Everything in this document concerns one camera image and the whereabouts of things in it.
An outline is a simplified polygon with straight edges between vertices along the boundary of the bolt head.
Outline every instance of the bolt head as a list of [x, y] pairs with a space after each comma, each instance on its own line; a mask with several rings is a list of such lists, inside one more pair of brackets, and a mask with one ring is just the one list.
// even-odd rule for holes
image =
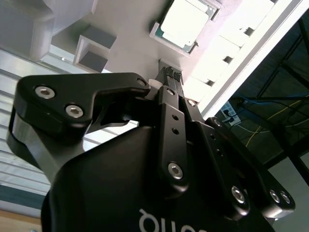
[[66, 107], [66, 112], [69, 116], [71, 116], [73, 118], [79, 118], [79, 117], [84, 115], [84, 112], [81, 109], [81, 107], [79, 107], [77, 105], [68, 105]]
[[269, 191], [269, 193], [275, 202], [280, 203], [280, 198], [278, 197], [278, 195], [275, 193], [274, 190]]
[[44, 99], [51, 99], [55, 96], [55, 92], [46, 86], [38, 86], [34, 91], [40, 98]]
[[221, 126], [222, 126], [221, 123], [220, 123], [217, 119], [215, 119], [213, 122], [214, 122], [218, 127], [221, 127]]
[[140, 79], [140, 78], [137, 78], [137, 83], [139, 83], [141, 86], [145, 86], [146, 85], [146, 83], [145, 83], [145, 81], [143, 81], [142, 79]]
[[167, 91], [170, 95], [175, 95], [175, 93], [173, 92], [173, 90], [171, 90], [170, 88], [168, 88], [166, 91]]
[[288, 197], [288, 195], [287, 195], [285, 192], [281, 192], [280, 194], [281, 194], [281, 196], [283, 197], [283, 199], [284, 199], [288, 204], [291, 203], [290, 198]]
[[195, 106], [195, 105], [196, 105], [195, 102], [192, 101], [191, 99], [188, 99], [188, 103], [189, 103], [191, 106]]
[[179, 165], [177, 165], [176, 163], [170, 163], [168, 165], [168, 170], [169, 170], [169, 174], [177, 180], [182, 179], [183, 177], [183, 171], [182, 169], [179, 167]]
[[244, 204], [245, 203], [245, 196], [243, 195], [243, 193], [235, 186], [232, 187], [232, 194], [235, 197], [235, 199], [241, 203]]

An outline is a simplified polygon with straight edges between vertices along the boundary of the yellow cable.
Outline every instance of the yellow cable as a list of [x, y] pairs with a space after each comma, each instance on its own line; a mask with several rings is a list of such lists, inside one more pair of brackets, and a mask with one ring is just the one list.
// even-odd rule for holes
[[[301, 100], [296, 101], [296, 102], [290, 104], [289, 107], [291, 107], [291, 106], [293, 106], [293, 105], [295, 105], [295, 104], [297, 104], [297, 103], [299, 103], [299, 102], [301, 102]], [[278, 111], [277, 113], [275, 113], [275, 114], [273, 114], [272, 116], [270, 116], [267, 120], [270, 120], [270, 119], [273, 118], [274, 116], [276, 116], [276, 115], [282, 113], [283, 111], [289, 109], [289, 107], [285, 107], [283, 110]], [[261, 128], [261, 126], [259, 126], [259, 127], [256, 129], [256, 131], [253, 133], [253, 135], [250, 137], [250, 139], [248, 140], [248, 142], [247, 142], [247, 144], [246, 144], [246, 147], [249, 145], [251, 139], [257, 134], [257, 132], [259, 131], [260, 128]]]

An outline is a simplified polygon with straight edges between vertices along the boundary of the blue cable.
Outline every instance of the blue cable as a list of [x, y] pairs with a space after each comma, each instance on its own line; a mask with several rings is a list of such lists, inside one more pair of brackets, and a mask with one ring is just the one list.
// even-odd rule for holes
[[[309, 95], [309, 93], [298, 93], [298, 94], [292, 94], [292, 95], [289, 95], [287, 97], [301, 97], [301, 96], [306, 96], [306, 95]], [[241, 98], [253, 103], [253, 104], [258, 104], [258, 105], [269, 105], [269, 104], [272, 104], [273, 102], [267, 102], [267, 101], [253, 101], [253, 100], [249, 100], [243, 96], [240, 95]]]

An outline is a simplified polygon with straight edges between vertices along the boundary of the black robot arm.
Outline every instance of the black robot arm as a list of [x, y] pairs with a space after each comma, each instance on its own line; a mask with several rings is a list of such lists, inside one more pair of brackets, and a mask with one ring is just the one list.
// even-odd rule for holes
[[[181, 95], [134, 73], [21, 79], [8, 145], [51, 182], [43, 232], [273, 232], [293, 198]], [[85, 134], [129, 120], [139, 126], [84, 152]]]

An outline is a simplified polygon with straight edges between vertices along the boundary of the power outlet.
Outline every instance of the power outlet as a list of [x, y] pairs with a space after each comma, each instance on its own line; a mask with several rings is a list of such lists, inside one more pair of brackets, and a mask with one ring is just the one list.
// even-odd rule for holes
[[[231, 115], [231, 116], [234, 116], [234, 117], [229, 117], [227, 116], [224, 111], [228, 111], [228, 114]], [[238, 117], [238, 115], [236, 114], [236, 111], [234, 110], [234, 108], [232, 107], [232, 105], [230, 104], [229, 101], [227, 101], [224, 106], [221, 108], [221, 112], [222, 114], [224, 115], [224, 117], [226, 119], [230, 119], [230, 118], [233, 118], [234, 121], [233, 122], [229, 122], [229, 124], [231, 126], [234, 126], [235, 124], [239, 124], [241, 122], [241, 119]]]

